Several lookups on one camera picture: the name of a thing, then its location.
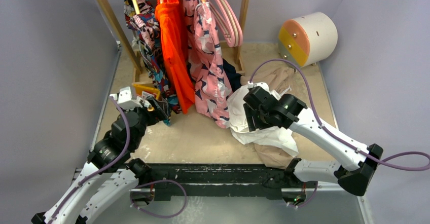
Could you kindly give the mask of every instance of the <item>orange shirt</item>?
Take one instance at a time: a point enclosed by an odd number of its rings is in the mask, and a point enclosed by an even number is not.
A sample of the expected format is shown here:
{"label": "orange shirt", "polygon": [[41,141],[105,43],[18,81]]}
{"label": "orange shirt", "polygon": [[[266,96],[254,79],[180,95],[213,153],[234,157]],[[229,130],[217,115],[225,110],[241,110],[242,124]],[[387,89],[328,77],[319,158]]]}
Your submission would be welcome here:
{"label": "orange shirt", "polygon": [[188,38],[179,0],[157,1],[155,17],[160,22],[161,47],[169,80],[176,89],[184,114],[194,104],[194,86],[185,65]]}

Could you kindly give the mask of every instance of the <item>clothes rack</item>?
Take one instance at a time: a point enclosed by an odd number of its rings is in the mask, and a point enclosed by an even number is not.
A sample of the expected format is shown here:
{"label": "clothes rack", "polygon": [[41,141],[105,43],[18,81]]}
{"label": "clothes rack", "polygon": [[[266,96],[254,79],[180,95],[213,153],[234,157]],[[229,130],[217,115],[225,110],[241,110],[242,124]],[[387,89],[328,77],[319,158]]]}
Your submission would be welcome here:
{"label": "clothes rack", "polygon": [[[141,63],[141,57],[139,53],[134,52],[130,42],[128,41],[124,30],[121,28],[120,23],[118,22],[118,19],[116,18],[114,11],[112,10],[112,7],[108,0],[97,0],[101,10],[103,11],[104,15],[106,16],[106,19],[108,20],[109,24],[111,25],[112,29],[114,30],[115,34],[118,36],[121,45],[125,48],[127,54],[129,55],[131,62],[134,66],[133,71],[133,82],[139,82],[139,77],[143,73],[142,63]],[[240,13],[239,13],[239,24],[242,29],[242,32],[245,29],[245,22],[246,22],[246,15],[248,12],[248,3],[249,0],[242,0],[241,6],[240,6]],[[238,73],[245,74],[245,67],[243,65],[242,57],[240,56],[241,52],[241,46],[229,48],[227,44],[221,43],[221,47],[223,49],[233,49],[233,60],[234,63],[238,66]]]}

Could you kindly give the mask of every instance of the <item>navy cloth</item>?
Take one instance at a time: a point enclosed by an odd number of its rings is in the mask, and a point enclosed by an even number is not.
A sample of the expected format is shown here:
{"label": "navy cloth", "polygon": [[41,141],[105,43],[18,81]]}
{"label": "navy cloth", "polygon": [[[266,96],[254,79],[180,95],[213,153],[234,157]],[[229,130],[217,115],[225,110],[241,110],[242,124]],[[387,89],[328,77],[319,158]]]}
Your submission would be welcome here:
{"label": "navy cloth", "polygon": [[223,59],[223,68],[224,72],[227,75],[227,78],[229,79],[231,89],[233,90],[233,92],[235,92],[242,86],[240,84],[240,77],[242,75],[236,73],[236,68],[232,66],[229,62],[227,62],[225,59]]}

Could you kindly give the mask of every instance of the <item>tan cloth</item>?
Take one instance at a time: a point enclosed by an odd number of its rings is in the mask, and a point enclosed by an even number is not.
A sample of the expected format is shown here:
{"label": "tan cloth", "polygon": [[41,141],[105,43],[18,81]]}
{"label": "tan cloth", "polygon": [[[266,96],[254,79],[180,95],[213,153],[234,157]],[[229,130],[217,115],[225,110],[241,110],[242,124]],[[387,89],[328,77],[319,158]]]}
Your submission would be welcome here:
{"label": "tan cloth", "polygon": [[[285,66],[268,67],[267,69],[264,69],[263,66],[255,74],[253,82],[265,82],[269,85],[270,90],[275,90],[278,93],[282,93],[290,86],[287,78],[291,77],[293,73],[293,68]],[[246,85],[249,79],[250,76],[242,76],[240,78],[240,83],[242,85]],[[285,169],[293,158],[278,147],[259,144],[254,144],[254,147],[258,156],[263,161],[264,165],[266,165],[266,167]]]}

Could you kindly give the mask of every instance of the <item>pink hanger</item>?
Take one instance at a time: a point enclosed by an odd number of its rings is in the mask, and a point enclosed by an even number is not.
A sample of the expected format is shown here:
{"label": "pink hanger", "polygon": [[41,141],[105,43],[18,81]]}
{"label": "pink hanger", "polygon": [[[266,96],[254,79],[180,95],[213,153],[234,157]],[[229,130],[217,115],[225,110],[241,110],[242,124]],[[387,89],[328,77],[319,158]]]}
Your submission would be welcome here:
{"label": "pink hanger", "polygon": [[237,21],[236,16],[234,15],[233,10],[231,9],[227,0],[215,0],[218,7],[221,9],[221,13],[210,4],[211,10],[214,13],[215,20],[219,25],[221,32],[226,39],[226,42],[229,47],[237,47],[242,45],[243,42],[243,34],[242,29],[240,28],[239,22]]}

